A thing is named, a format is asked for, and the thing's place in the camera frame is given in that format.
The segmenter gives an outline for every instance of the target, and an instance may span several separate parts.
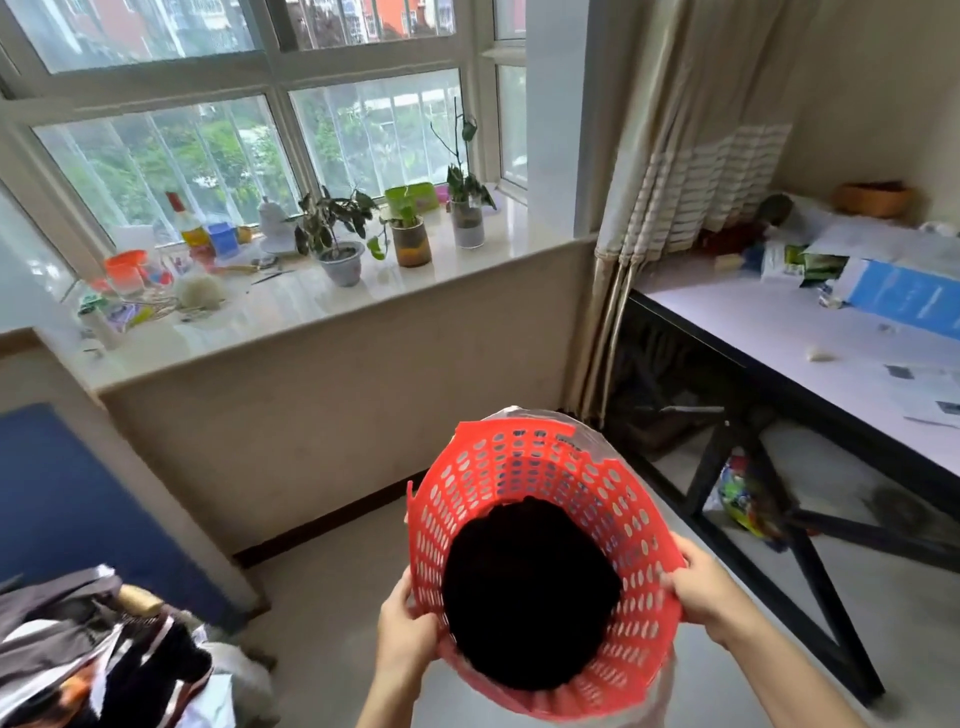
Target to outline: white wall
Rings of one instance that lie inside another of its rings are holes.
[[[960,224],[960,3],[831,5],[777,185],[827,198],[842,182],[904,179]]]
[[[566,239],[600,229],[632,72],[622,60],[643,10],[622,0],[527,0],[531,226]]]
[[[430,466],[462,420],[560,406],[592,246],[574,244],[103,396],[227,552]]]

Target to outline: brown pot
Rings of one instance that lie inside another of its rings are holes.
[[[426,227],[422,220],[415,228],[395,228],[391,225],[390,229],[394,232],[396,262],[400,267],[417,268],[433,259],[430,254],[430,240],[426,236]]]
[[[848,215],[893,220],[910,208],[915,196],[916,190],[901,182],[842,184],[833,193],[833,206]]]

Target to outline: baseboard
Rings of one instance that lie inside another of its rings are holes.
[[[284,531],[278,536],[264,541],[262,544],[244,548],[242,551],[233,554],[233,558],[243,569],[249,569],[257,564],[262,564],[268,559],[279,556],[284,551],[289,551],[291,548],[301,546],[318,536],[323,536],[327,531],[332,531],[334,528],[339,528],[346,523],[356,521],[361,516],[366,516],[377,508],[382,508],[395,500],[400,500],[407,494],[407,482],[413,480],[414,490],[416,490],[419,488],[420,482],[425,476],[426,471],[420,471],[410,477],[405,477],[396,483],[388,485],[386,488],[381,488],[375,493],[363,496],[353,503],[348,503],[343,508],[338,508],[313,521],[295,526],[289,531]]]

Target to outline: window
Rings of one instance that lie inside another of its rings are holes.
[[[495,39],[484,53],[495,64],[495,111],[487,109],[487,123],[498,122],[500,173],[517,187],[527,186],[527,69],[526,0],[495,0]]]
[[[503,176],[527,186],[527,69],[499,65],[496,68],[500,97],[500,153]]]
[[[475,2],[0,0],[16,20],[0,25],[0,133],[9,109],[45,185],[9,188],[88,275],[116,250],[179,239],[167,192],[206,222],[253,224],[264,197],[296,214],[321,184],[377,197],[444,182],[454,104],[493,113],[469,168],[523,184],[522,68],[501,74],[502,153],[496,74],[486,91],[463,84],[481,61],[456,11],[494,25],[493,0]],[[400,70],[418,67],[429,70]],[[0,166],[0,182],[8,173]],[[59,270],[56,256],[34,259]]]
[[[253,48],[239,6],[227,13],[220,0],[103,3],[103,17],[88,0],[70,0],[72,13],[61,12],[55,2],[6,1],[51,73]]]
[[[453,156],[444,144],[452,147],[453,99],[460,98],[456,71],[308,88],[292,96],[314,168],[331,193],[348,195],[359,187],[378,197],[391,187],[446,180]]]
[[[288,0],[287,12],[298,48],[334,48],[412,36],[452,35],[455,28],[450,2],[427,0],[418,5],[417,0]],[[442,24],[436,21],[438,7],[449,10]],[[354,27],[366,27],[367,32],[354,33]]]
[[[256,222],[263,197],[297,211],[297,186],[262,96],[36,134],[118,248],[179,238],[166,192],[206,220],[237,225]]]
[[[496,39],[527,37],[527,0],[496,0]]]
[[[7,188],[0,184],[0,245],[34,273],[50,295],[62,301],[76,282],[76,276],[50,243],[37,231]]]

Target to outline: plant pot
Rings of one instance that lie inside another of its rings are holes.
[[[337,248],[343,257],[332,259]],[[316,258],[334,285],[350,288],[360,282],[360,256],[364,252],[364,246],[356,240],[348,240],[340,243],[337,248],[327,248],[316,254]],[[350,251],[350,255],[344,255],[344,251]]]
[[[390,229],[394,232],[396,262],[401,268],[417,268],[433,259],[422,220],[415,228],[395,228],[391,225]]]
[[[483,245],[483,209],[471,203],[450,203],[453,240],[458,248],[479,248]]]

